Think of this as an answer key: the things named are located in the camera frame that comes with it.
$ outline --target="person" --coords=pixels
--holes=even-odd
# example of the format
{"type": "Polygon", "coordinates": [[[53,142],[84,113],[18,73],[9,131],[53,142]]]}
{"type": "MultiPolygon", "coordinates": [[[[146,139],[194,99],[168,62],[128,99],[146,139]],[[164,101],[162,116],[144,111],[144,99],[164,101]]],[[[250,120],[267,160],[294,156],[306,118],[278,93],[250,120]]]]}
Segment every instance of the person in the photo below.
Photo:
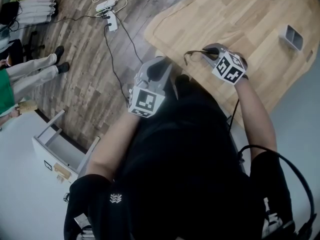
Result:
{"type": "MultiPolygon", "coordinates": [[[[20,102],[35,87],[52,80],[58,74],[68,72],[70,68],[68,62],[56,65],[59,63],[64,51],[64,47],[59,46],[48,57],[29,60],[0,70],[0,115],[20,102]],[[27,76],[29,73],[39,69],[43,70],[37,74],[27,76]]],[[[5,59],[1,60],[0,66],[8,66],[8,62],[5,59]]],[[[11,118],[17,116],[15,109],[11,113],[0,117],[0,127],[11,118]]]]}
{"type": "MultiPolygon", "coordinates": [[[[294,232],[279,159],[252,148],[246,175],[214,98],[186,75],[175,87],[177,99],[167,83],[153,117],[125,112],[98,143],[85,176],[70,187],[65,240],[89,233],[96,240],[248,240],[281,225],[294,232]]],[[[249,80],[235,89],[249,144],[277,151],[275,129],[249,80]]]]}

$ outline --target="green shirt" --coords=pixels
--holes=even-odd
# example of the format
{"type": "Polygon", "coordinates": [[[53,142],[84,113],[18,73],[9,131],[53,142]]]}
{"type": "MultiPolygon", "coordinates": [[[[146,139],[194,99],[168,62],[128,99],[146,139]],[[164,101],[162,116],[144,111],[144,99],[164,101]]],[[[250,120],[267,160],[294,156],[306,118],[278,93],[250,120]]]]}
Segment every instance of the green shirt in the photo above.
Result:
{"type": "Polygon", "coordinates": [[[14,93],[10,86],[8,73],[0,70],[0,114],[15,105],[14,93]]]}

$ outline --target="wooden table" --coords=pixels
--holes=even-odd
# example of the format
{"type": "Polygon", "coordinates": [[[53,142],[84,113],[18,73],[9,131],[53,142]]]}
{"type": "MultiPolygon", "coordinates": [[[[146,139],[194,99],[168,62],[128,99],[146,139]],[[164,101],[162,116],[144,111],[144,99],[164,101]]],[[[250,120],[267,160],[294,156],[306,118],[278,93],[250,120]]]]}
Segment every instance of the wooden table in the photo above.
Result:
{"type": "MultiPolygon", "coordinates": [[[[184,53],[221,43],[244,55],[247,75],[270,112],[288,88],[315,60],[320,41],[319,0],[182,0],[158,14],[145,38],[172,59],[231,114],[235,88],[214,75],[199,54],[184,62],[184,53]],[[304,38],[295,52],[279,39],[289,24],[304,38]]],[[[240,108],[235,120],[243,125],[240,108]]]]}

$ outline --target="wooden floor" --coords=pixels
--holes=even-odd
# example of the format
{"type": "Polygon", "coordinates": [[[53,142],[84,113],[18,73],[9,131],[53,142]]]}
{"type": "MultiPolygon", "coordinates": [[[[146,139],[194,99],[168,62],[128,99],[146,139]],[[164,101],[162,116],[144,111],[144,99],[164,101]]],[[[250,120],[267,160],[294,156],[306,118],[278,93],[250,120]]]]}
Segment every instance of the wooden floor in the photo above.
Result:
{"type": "MultiPolygon", "coordinates": [[[[59,4],[59,15],[54,21],[63,17],[93,16],[97,5],[91,0],[56,1],[59,4]]],[[[153,58],[155,53],[155,49],[144,40],[145,28],[154,16],[178,1],[128,0],[127,7],[117,14],[123,20],[144,62],[153,58]]],[[[68,61],[70,71],[38,87],[30,96],[49,119],[65,110],[66,114],[58,126],[86,149],[96,136],[103,136],[126,109],[104,40],[105,24],[107,20],[102,18],[82,18],[31,27],[25,31],[25,40],[31,31],[38,31],[33,44],[45,45],[39,58],[53,53],[59,45],[64,46],[65,52],[60,62],[68,61]]],[[[141,65],[125,31],[119,26],[115,33],[108,33],[107,38],[120,80],[126,84],[133,83],[133,77],[141,65]]]]}

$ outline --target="white pants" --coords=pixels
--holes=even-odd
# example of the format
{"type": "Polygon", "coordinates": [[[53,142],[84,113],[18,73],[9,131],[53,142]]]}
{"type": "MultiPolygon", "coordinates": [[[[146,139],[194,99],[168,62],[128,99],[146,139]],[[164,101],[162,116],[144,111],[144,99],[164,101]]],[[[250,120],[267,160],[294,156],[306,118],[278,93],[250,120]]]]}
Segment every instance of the white pants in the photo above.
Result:
{"type": "Polygon", "coordinates": [[[9,75],[14,102],[20,102],[35,87],[55,78],[59,73],[57,66],[54,65],[56,61],[57,55],[52,53],[48,57],[29,60],[7,68],[6,71],[9,75]],[[38,74],[27,76],[29,73],[39,69],[43,70],[38,74]]]}

